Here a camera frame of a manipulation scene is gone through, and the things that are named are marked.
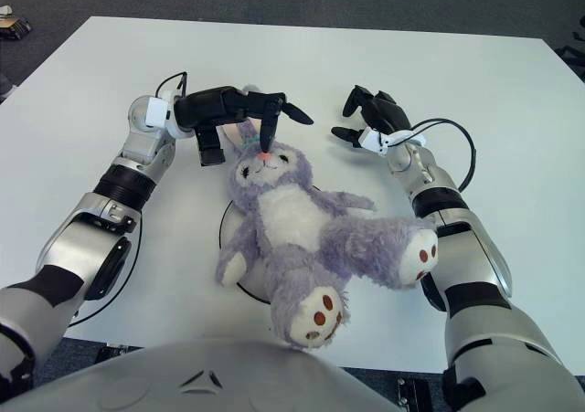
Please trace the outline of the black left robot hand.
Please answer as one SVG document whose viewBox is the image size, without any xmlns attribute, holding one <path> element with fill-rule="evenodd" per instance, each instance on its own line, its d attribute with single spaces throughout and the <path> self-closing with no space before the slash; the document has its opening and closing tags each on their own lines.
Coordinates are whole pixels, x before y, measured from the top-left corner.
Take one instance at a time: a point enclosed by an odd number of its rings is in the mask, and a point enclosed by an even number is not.
<svg viewBox="0 0 585 412">
<path fill-rule="evenodd" d="M 217 127 L 242 123 L 247 118 L 261 121 L 260 146 L 267 153 L 271 149 L 281 113 L 300 124 L 310 125 L 314 122 L 305 112 L 287 101 L 282 92 L 245 92 L 224 86 L 189 94 L 174 103 L 177 124 L 196 135 L 200 164 L 203 166 L 225 162 Z"/>
</svg>

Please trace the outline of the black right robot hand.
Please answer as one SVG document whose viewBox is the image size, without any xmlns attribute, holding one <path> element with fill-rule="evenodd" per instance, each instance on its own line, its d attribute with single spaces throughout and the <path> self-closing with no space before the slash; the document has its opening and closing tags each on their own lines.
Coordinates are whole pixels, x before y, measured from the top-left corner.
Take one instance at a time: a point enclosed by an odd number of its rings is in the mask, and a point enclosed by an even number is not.
<svg viewBox="0 0 585 412">
<path fill-rule="evenodd" d="M 384 91 L 372 94 L 366 88 L 355 85 L 350 91 L 342 115 L 350 117 L 357 109 L 366 127 L 354 130 L 333 127 L 331 133 L 354 148 L 364 149 L 391 161 L 409 162 L 413 153 L 408 147 L 413 134 L 412 126 L 404 110 Z"/>
</svg>

